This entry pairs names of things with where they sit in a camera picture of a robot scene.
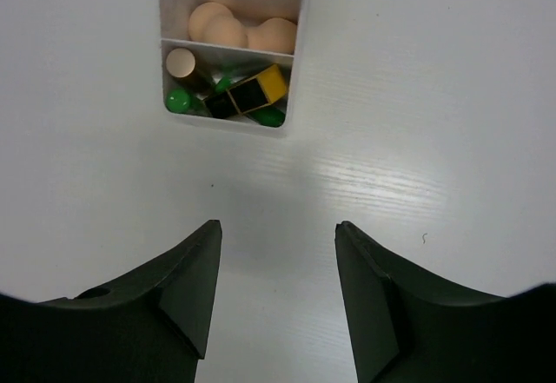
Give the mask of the rose gold lipstick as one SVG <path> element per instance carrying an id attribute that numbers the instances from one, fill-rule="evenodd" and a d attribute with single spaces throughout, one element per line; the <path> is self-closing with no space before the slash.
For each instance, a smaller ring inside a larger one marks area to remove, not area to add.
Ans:
<path id="1" fill-rule="evenodd" d="M 201 96 L 208 95 L 214 87 L 204 63 L 189 49 L 172 49 L 166 56 L 165 69 L 177 83 Z"/>

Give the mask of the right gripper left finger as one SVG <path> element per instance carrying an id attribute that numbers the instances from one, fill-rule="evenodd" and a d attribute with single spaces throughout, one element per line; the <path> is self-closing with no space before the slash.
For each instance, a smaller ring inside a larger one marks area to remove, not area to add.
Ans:
<path id="1" fill-rule="evenodd" d="M 3 382 L 192 382 L 207 351 L 222 247 L 211 220 L 73 299 L 1 297 Z"/>

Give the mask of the beige makeup sponge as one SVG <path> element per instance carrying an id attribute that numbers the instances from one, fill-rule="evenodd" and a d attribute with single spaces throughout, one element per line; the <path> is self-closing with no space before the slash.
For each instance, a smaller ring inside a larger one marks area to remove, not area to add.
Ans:
<path id="1" fill-rule="evenodd" d="M 259 25 L 246 26 L 225 5 L 207 2 L 190 14 L 188 33 L 199 43 L 293 55 L 297 25 L 272 17 Z"/>

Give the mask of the white three-compartment organizer box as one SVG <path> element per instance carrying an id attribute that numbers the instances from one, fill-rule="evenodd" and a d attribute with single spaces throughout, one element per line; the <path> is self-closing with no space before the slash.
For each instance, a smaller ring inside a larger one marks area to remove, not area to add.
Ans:
<path id="1" fill-rule="evenodd" d="M 188 20 L 193 10 L 202 3 L 215 2 L 228 7 L 233 15 L 246 26 L 256 26 L 272 17 L 280 17 L 297 25 L 296 46 L 293 55 L 232 48 L 227 46 L 199 43 L 192 41 L 188 33 Z M 172 89 L 183 88 L 198 96 L 201 100 L 215 93 L 216 83 L 229 76 L 234 83 L 253 76 L 272 64 L 277 64 L 288 83 L 288 94 L 271 106 L 276 106 L 285 113 L 285 122 L 278 128 L 261 126 L 244 116 L 229 119 L 214 117 L 178 115 L 170 113 L 179 122 L 192 126 L 211 127 L 234 132 L 257 135 L 283 136 L 291 121 L 295 105 L 296 65 L 301 56 L 301 29 L 304 20 L 305 0 L 159 0 L 161 22 L 162 83 L 163 100 Z M 201 96 L 177 83 L 165 69 L 167 54 L 175 48 L 191 50 L 204 63 L 214 80 L 212 91 Z"/>

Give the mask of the black gold lipstick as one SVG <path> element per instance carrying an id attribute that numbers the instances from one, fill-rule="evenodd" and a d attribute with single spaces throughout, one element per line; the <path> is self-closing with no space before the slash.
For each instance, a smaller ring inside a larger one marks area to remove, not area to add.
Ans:
<path id="1" fill-rule="evenodd" d="M 244 116 L 274 105 L 288 94 L 288 83 L 277 64 L 253 76 L 232 83 L 202 100 L 210 115 L 217 119 Z"/>

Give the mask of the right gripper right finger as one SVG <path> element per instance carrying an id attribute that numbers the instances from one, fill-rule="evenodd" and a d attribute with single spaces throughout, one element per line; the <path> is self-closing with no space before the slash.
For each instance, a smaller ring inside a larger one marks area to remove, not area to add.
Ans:
<path id="1" fill-rule="evenodd" d="M 335 252 L 360 382 L 552 382 L 555 286 L 461 286 L 344 221 Z"/>

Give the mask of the green tube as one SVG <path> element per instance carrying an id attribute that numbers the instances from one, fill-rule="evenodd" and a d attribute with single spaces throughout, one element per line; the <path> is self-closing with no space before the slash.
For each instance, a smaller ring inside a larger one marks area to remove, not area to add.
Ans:
<path id="1" fill-rule="evenodd" d="M 222 93 L 229 88 L 234 81 L 229 76 L 223 76 L 215 85 L 215 93 Z M 286 115 L 276 106 L 268 106 L 255 110 L 245 115 L 248 119 L 257 122 L 261 126 L 278 128 L 286 119 Z"/>
<path id="2" fill-rule="evenodd" d="M 183 88 L 172 89 L 166 95 L 165 106 L 173 114 L 211 117 L 203 101 Z"/>

